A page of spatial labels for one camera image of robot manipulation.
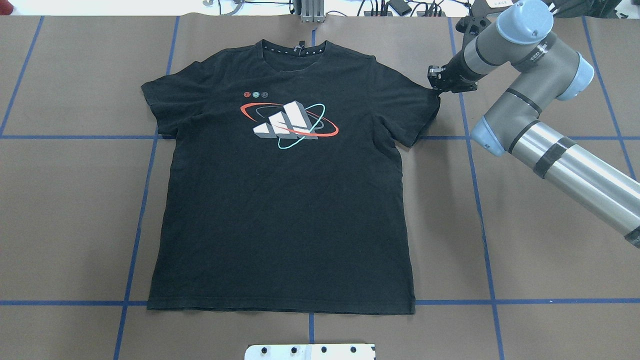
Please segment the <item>blue joint cap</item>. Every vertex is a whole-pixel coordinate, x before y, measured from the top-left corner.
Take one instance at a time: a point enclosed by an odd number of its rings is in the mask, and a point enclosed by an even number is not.
[[[505,153],[504,148],[484,117],[471,130],[471,138],[493,155],[502,156]]]
[[[554,26],[554,16],[541,0],[520,0],[498,16],[495,23],[500,35],[514,44],[535,44]]]
[[[586,89],[591,83],[591,80],[593,80],[593,66],[591,66],[580,53],[578,53],[578,56],[580,56],[580,62],[578,63],[578,69],[575,72],[573,80],[571,80],[569,87],[566,88],[560,96],[556,97],[556,99],[560,101],[573,99]]]

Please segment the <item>black tape band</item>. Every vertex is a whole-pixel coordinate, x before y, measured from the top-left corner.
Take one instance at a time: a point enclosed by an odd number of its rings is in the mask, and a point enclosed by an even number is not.
[[[524,129],[522,129],[522,131],[518,134],[518,136],[516,136],[515,139],[513,139],[513,141],[511,142],[511,146],[509,146],[509,153],[511,154],[511,151],[513,151],[513,147],[516,145],[516,143],[520,140],[520,138],[522,137],[522,135],[524,135],[524,133],[526,133],[527,131],[529,131],[529,129],[539,123],[540,120],[533,120],[531,123],[529,123],[529,125],[525,126]]]
[[[575,141],[566,136],[558,140],[554,145],[551,145],[549,150],[547,150],[540,160],[538,160],[536,166],[533,168],[533,172],[544,179],[551,166],[553,166],[553,164],[562,157],[567,149],[575,144]]]
[[[545,55],[551,50],[551,48],[556,43],[558,36],[552,32],[550,32],[547,37],[542,39],[541,42],[533,48],[533,50],[527,54],[527,56],[523,57],[521,60],[516,63],[511,63],[517,71],[525,72],[529,69],[532,69],[537,65],[537,62],[540,61]]]
[[[633,246],[640,249],[640,226],[636,227],[636,230],[625,235],[625,239],[629,241]]]
[[[484,56],[482,56],[482,54],[480,53],[480,50],[478,49],[478,40],[476,40],[476,54],[478,54],[478,57],[480,58],[480,60],[484,61],[485,64],[491,65],[491,66],[500,66],[500,64],[494,64],[489,60],[485,59]]]
[[[542,113],[542,109],[538,106],[538,104],[536,104],[533,100],[531,100],[530,98],[526,97],[524,94],[520,93],[519,91],[513,90],[512,88],[508,88],[506,90],[506,92],[519,97],[520,100],[522,100],[522,101],[526,102],[527,104],[529,104],[529,106],[531,106],[533,108],[533,110],[536,110],[536,112],[538,113],[538,116],[540,116],[540,114]]]

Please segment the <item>t-shirt hem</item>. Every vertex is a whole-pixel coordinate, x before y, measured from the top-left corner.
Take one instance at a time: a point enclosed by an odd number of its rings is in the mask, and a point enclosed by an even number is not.
[[[334,302],[296,299],[149,298],[148,310],[283,311],[361,315],[413,315],[415,301]]]

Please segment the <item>t-shirt sleeve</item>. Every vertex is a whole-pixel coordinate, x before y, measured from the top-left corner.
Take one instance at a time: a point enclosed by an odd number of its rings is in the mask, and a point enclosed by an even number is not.
[[[181,71],[149,81],[142,92],[158,124],[158,133],[176,135],[180,122],[204,110],[210,87],[210,71],[194,62]]]
[[[375,58],[370,78],[373,115],[394,139],[411,147],[438,113],[438,93],[414,83]]]

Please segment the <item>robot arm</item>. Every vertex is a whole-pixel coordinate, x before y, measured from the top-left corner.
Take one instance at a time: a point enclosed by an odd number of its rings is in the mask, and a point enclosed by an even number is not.
[[[462,92],[510,62],[520,75],[487,111],[471,137],[496,156],[509,152],[640,248],[640,184],[540,122],[553,101],[574,98],[593,67],[551,32],[541,0],[520,0],[442,68],[429,67],[438,91]]]

